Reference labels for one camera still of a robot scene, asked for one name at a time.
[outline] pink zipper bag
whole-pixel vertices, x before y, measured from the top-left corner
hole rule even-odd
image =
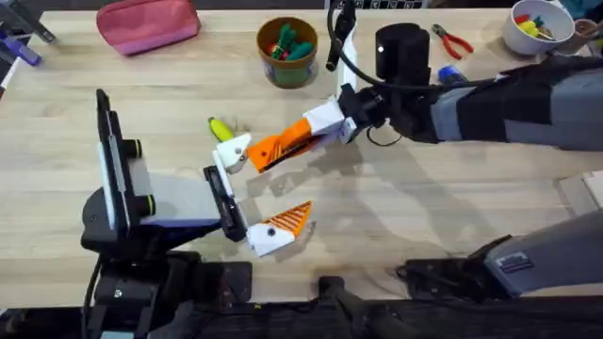
[[[101,8],[96,25],[124,56],[194,37],[201,28],[189,0],[123,0]]]

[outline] light wood surface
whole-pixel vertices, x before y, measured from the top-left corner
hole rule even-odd
[[[475,54],[448,56],[432,33],[434,70],[455,62],[471,79],[532,62],[500,40],[507,9],[360,11],[355,44],[374,73],[374,35],[386,24],[439,23],[470,41]],[[94,253],[81,249],[81,209],[100,184],[94,90],[105,89],[122,129],[140,138],[150,170],[201,176],[216,141],[209,116],[255,140],[282,131],[334,93],[326,72],[326,11],[204,11],[198,38],[152,53],[119,56],[99,35],[94,12],[47,12],[60,38],[30,45],[45,60],[20,63],[0,101],[0,307],[80,305]],[[318,77],[283,90],[264,76],[255,32],[294,15],[319,34]],[[382,141],[395,137],[376,132]],[[603,168],[600,153],[467,142],[390,148],[364,136],[351,145],[305,154],[258,175],[251,164],[232,177],[252,218],[308,200],[311,222],[301,240],[258,259],[220,233],[185,248],[206,260],[253,262],[253,299],[315,295],[323,274],[341,275],[364,298],[405,298],[391,268],[408,258],[465,255],[504,234],[525,234],[570,218],[558,179]]]

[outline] pliers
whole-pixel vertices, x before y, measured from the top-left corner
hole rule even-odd
[[[471,44],[469,44],[469,42],[453,36],[451,34],[449,34],[446,29],[444,29],[444,27],[442,27],[439,24],[433,24],[432,26],[432,31],[433,33],[437,34],[438,37],[442,38],[442,43],[444,44],[444,48],[446,48],[446,51],[454,58],[457,59],[461,59],[461,55],[455,51],[452,46],[450,46],[450,42],[455,42],[459,45],[461,45],[463,48],[465,48],[465,50],[469,53],[473,53],[473,46],[471,46]]]

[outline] marker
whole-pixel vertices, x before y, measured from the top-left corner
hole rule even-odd
[[[27,47],[24,43],[19,40],[9,37],[7,32],[0,30],[0,40],[7,46],[7,48],[14,53],[17,57],[23,59],[26,63],[31,66],[38,66],[41,62],[41,56],[34,52],[31,48]]]

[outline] cup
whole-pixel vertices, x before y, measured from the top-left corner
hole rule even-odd
[[[563,55],[574,55],[582,46],[596,36],[598,31],[584,34],[596,27],[596,22],[588,19],[577,19],[574,22],[575,32],[572,38],[559,46],[556,50]]]
[[[524,14],[529,14],[531,20],[540,16],[555,40],[534,38],[519,28],[514,18]],[[550,51],[569,40],[573,34],[574,20],[569,13],[544,0],[523,0],[516,3],[502,27],[502,38],[507,46],[525,56]]]
[[[290,24],[297,31],[297,42],[311,42],[314,49],[310,54],[293,61],[273,59],[270,46],[279,39],[281,27]],[[269,81],[282,89],[297,89],[304,86],[315,71],[313,67],[318,48],[318,35],[316,30],[304,20],[293,17],[280,17],[263,24],[257,32],[257,48],[264,71]]]

